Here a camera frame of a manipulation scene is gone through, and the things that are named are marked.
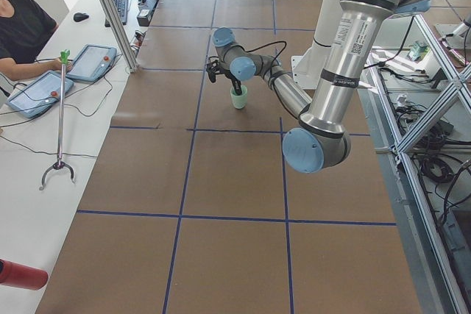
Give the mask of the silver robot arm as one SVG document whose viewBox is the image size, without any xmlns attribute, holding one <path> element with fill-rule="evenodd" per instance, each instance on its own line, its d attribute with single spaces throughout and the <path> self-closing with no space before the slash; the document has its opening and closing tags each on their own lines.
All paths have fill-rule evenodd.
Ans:
<svg viewBox="0 0 471 314">
<path fill-rule="evenodd" d="M 313 96 L 276 57 L 247 51 L 227 27 L 213 33 L 216 56 L 206 71 L 211 82 L 218 75 L 230 79 L 236 96 L 243 94 L 243 81 L 262 78 L 299 123 L 283 138 L 286 162 L 301 173 L 316 173 L 338 165 L 350 153 L 350 136 L 342 121 L 381 24 L 387 18 L 423 13 L 430 5 L 431 0 L 339 0 L 337 30 Z"/>
</svg>

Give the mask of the person's hand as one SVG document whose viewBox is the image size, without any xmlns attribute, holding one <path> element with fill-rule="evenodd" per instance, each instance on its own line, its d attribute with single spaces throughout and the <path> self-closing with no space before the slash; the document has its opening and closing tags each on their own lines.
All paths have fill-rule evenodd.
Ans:
<svg viewBox="0 0 471 314">
<path fill-rule="evenodd" d="M 49 61 L 49 69 L 54 71 L 61 71 L 63 63 L 60 58 L 54 58 L 53 60 Z M 73 67 L 72 61 L 68 61 L 65 65 L 65 70 L 69 72 Z"/>
</svg>

